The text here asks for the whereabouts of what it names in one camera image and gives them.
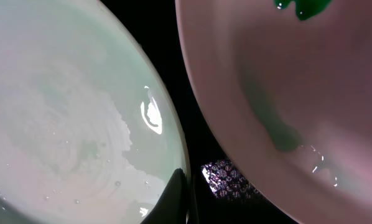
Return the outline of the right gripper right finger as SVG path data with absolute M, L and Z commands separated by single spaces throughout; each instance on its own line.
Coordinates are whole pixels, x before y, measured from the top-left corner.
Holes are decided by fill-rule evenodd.
M 199 224 L 200 218 L 198 214 L 198 199 L 197 199 L 197 178 L 196 175 L 192 176 L 190 186 L 190 200 L 188 212 L 188 224 Z

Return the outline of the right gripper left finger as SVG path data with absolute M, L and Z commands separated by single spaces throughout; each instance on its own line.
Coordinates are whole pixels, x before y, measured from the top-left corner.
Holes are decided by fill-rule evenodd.
M 182 169 L 174 170 L 157 204 L 141 224 L 186 224 L 188 185 Z

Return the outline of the mint plate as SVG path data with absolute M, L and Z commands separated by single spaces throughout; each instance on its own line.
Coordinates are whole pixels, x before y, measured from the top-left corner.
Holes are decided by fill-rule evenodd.
M 0 223 L 141 223 L 188 152 L 101 1 L 0 0 Z

